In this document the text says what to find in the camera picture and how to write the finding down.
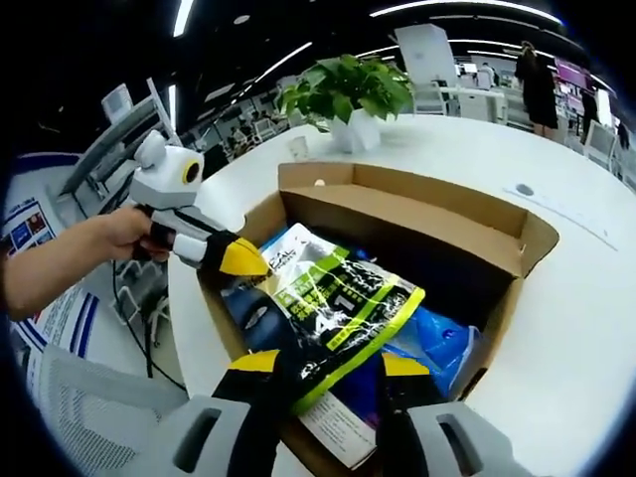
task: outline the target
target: poster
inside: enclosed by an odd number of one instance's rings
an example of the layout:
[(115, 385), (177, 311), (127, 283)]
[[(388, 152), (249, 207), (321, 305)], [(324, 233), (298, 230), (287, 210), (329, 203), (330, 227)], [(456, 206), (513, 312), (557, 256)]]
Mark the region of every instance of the poster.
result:
[[(35, 198), (12, 207), (6, 213), (2, 237), (10, 244), (9, 255), (39, 246), (56, 236)], [(37, 395), (42, 351), (52, 343), (85, 358), (97, 297), (74, 286), (31, 318), (12, 323), (11, 340), (27, 387)]]

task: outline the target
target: white table surface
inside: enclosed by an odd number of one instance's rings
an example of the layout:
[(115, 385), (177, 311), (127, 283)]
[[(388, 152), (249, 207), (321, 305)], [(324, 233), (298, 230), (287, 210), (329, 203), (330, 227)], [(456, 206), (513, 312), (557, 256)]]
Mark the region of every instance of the white table surface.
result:
[[(621, 417), (636, 379), (636, 196), (600, 167), (516, 129), (443, 116), (401, 116), (380, 148), (334, 152), (330, 135), (291, 129), (208, 179), (197, 205), (226, 197), (242, 214), (276, 189), (287, 142), (305, 135), (313, 158), (382, 165), (461, 184), (531, 210), (559, 232), (526, 280), (486, 376), (467, 403), (505, 432), (538, 475), (576, 475)], [(524, 183), (535, 194), (515, 194)], [(209, 396), (229, 362), (193, 269), (171, 256), (177, 353), (190, 396)], [(305, 475), (288, 450), (280, 475)]]

